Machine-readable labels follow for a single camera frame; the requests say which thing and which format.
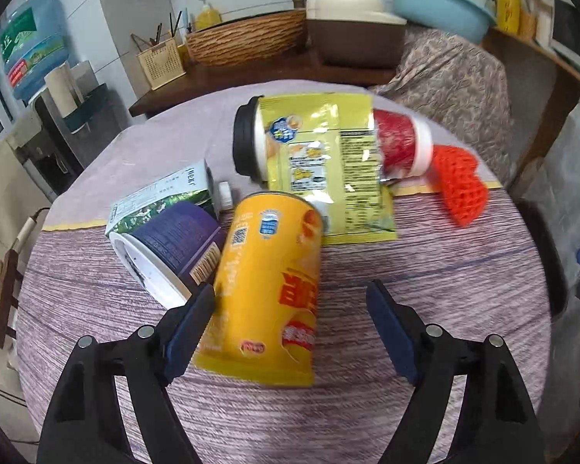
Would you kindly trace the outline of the dark wooden counter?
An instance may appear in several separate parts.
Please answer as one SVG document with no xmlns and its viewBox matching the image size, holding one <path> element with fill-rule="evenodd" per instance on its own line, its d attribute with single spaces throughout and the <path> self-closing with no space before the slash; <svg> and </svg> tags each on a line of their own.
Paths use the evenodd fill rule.
<svg viewBox="0 0 580 464">
<path fill-rule="evenodd" d="M 147 118 L 208 93 L 228 88 L 281 80 L 315 82 L 371 87 L 387 84 L 395 75 L 392 68 L 356 68 L 327 65 L 312 49 L 292 51 L 263 60 L 249 61 L 237 66 L 208 67 L 191 64 L 186 74 L 168 84 L 150 90 L 128 108 L 132 118 Z"/>
</svg>

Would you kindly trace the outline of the beige utensil holder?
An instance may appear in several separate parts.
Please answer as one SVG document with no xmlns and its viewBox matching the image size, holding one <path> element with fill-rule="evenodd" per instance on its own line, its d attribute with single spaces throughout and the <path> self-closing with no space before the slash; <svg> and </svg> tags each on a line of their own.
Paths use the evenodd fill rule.
<svg viewBox="0 0 580 464">
<path fill-rule="evenodd" d="M 137 60 L 152 90 L 157 90 L 186 74 L 174 38 L 138 53 Z"/>
</svg>

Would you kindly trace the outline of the green white milk carton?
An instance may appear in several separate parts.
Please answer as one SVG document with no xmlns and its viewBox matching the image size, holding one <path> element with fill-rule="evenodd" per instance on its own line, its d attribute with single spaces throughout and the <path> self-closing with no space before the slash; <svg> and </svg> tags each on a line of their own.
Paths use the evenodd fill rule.
<svg viewBox="0 0 580 464">
<path fill-rule="evenodd" d="M 106 237 L 111 232 L 128 234 L 184 201 L 201 207 L 213 218 L 234 207 L 229 183 L 215 183 L 207 162 L 201 159 L 116 201 L 111 206 L 104 234 Z"/>
</svg>

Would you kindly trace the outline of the red cup with black lid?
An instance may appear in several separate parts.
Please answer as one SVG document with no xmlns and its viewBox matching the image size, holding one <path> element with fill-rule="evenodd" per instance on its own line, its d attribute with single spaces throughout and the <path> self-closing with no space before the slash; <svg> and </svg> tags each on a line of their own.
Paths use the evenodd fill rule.
<svg viewBox="0 0 580 464">
<path fill-rule="evenodd" d="M 235 170 L 256 179 L 256 151 L 253 134 L 256 99 L 237 108 L 232 129 L 232 158 Z M 378 109 L 373 105 L 376 138 L 382 157 L 381 182 L 423 175 L 430 167 L 433 139 L 430 126 L 405 113 Z"/>
</svg>

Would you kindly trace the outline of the floral patterned cloth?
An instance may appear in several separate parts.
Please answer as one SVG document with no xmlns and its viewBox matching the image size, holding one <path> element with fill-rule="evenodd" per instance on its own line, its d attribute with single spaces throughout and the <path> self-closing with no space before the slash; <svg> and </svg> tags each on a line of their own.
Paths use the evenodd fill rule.
<svg viewBox="0 0 580 464">
<path fill-rule="evenodd" d="M 480 46 L 411 25 L 393 78 L 372 91 L 414 110 L 478 152 L 506 184 L 512 119 L 504 65 Z"/>
</svg>

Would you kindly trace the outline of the orange foam fruit net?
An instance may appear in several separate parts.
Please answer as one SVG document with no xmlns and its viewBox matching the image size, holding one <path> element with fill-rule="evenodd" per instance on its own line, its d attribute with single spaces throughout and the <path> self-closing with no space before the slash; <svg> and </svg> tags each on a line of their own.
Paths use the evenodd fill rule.
<svg viewBox="0 0 580 464">
<path fill-rule="evenodd" d="M 477 174 L 478 165 L 474 154 L 463 148 L 434 145 L 432 168 L 444 205 L 461 227 L 480 217 L 488 201 L 487 186 Z"/>
</svg>

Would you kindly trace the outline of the wooden side cabinet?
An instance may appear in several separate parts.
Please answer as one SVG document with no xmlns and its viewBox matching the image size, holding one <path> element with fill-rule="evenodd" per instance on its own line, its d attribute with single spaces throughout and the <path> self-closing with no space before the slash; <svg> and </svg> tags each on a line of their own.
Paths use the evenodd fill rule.
<svg viewBox="0 0 580 464">
<path fill-rule="evenodd" d="M 580 99 L 580 73 L 557 55 L 493 27 L 482 47 L 504 66 L 512 129 L 509 159 L 513 186 L 529 164 L 546 157 Z"/>
</svg>

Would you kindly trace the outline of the white cloth cover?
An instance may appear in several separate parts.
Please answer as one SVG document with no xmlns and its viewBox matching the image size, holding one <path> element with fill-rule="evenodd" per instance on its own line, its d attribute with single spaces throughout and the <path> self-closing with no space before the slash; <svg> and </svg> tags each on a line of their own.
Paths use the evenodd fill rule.
<svg viewBox="0 0 580 464">
<path fill-rule="evenodd" d="M 549 457 L 561 455 L 580 432 L 580 99 L 524 198 L 547 222 L 565 275 L 567 305 L 552 325 L 549 368 L 539 425 Z"/>
</svg>

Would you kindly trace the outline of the yellow snack bag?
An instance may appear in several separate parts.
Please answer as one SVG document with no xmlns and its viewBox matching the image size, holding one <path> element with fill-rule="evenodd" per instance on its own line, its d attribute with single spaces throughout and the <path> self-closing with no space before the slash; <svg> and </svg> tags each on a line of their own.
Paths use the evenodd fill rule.
<svg viewBox="0 0 580 464">
<path fill-rule="evenodd" d="M 256 99 L 256 179 L 310 202 L 329 245 L 397 239 L 393 199 L 381 182 L 372 97 L 320 92 Z"/>
</svg>

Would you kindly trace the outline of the yellow chip canister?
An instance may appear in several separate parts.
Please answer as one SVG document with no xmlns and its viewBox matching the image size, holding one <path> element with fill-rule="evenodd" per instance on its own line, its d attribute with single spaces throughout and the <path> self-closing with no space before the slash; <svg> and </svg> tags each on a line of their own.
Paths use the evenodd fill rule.
<svg viewBox="0 0 580 464">
<path fill-rule="evenodd" d="M 198 368 L 268 386 L 312 386 L 323 234 L 321 214 L 294 195 L 252 194 L 235 207 Z"/>
</svg>

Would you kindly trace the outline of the purple striped tablecloth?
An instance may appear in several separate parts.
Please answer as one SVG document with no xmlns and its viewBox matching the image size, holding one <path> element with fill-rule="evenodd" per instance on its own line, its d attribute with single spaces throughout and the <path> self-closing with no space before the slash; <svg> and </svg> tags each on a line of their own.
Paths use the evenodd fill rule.
<svg viewBox="0 0 580 464">
<path fill-rule="evenodd" d="M 162 307 L 122 266 L 104 234 L 112 204 L 199 160 L 241 196 L 256 188 L 234 170 L 237 107 L 252 96 L 309 92 L 278 81 L 223 90 L 122 131 L 53 203 L 29 257 L 19 295 L 16 350 L 30 416 L 44 422 L 79 337 L 125 338 L 154 324 Z M 465 229 L 436 195 L 394 201 L 393 242 L 328 246 L 322 252 L 315 383 L 275 390 L 198 369 L 168 393 L 206 463 L 374 463 L 411 396 L 365 309 L 380 279 L 398 302 L 455 337 L 500 334 L 533 402 L 542 397 L 550 312 L 541 261 L 503 189 Z"/>
</svg>

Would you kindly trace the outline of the light blue plastic basin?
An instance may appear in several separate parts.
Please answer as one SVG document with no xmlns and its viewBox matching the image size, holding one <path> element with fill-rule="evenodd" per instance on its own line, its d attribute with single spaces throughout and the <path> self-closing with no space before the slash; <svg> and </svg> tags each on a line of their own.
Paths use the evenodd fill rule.
<svg viewBox="0 0 580 464">
<path fill-rule="evenodd" d="M 496 19 L 473 0 L 393 0 L 393 13 L 479 44 Z"/>
</svg>

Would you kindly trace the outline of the brown white lidded container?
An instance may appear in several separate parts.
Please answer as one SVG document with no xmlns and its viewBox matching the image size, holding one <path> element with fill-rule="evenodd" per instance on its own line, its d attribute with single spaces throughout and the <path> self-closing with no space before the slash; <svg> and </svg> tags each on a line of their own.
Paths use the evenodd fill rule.
<svg viewBox="0 0 580 464">
<path fill-rule="evenodd" d="M 307 0 L 311 45 L 322 63 L 395 69 L 408 21 L 387 12 L 382 0 Z"/>
</svg>

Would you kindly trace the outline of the blue water jug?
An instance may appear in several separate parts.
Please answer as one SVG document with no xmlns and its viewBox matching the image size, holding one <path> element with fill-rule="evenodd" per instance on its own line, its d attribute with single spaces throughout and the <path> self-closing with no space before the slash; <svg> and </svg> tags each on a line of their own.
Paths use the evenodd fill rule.
<svg viewBox="0 0 580 464">
<path fill-rule="evenodd" d="M 15 99 L 28 103 L 44 77 L 69 60 L 67 26 L 58 0 L 27 0 L 0 33 L 4 71 Z"/>
</svg>

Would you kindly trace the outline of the wooden chair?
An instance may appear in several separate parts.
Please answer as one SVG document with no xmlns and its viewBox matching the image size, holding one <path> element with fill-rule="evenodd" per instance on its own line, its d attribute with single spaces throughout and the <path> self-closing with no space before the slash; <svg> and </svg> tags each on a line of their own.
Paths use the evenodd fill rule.
<svg viewBox="0 0 580 464">
<path fill-rule="evenodd" d="M 16 331 L 9 325 L 9 315 L 12 309 L 19 307 L 19 299 L 15 295 L 16 284 L 22 284 L 22 272 L 19 271 L 19 254 L 27 244 L 34 231 L 41 213 L 49 211 L 49 207 L 41 207 L 28 217 L 11 247 L 6 251 L 0 271 L 0 349 L 5 347 L 7 337 L 16 338 Z"/>
</svg>

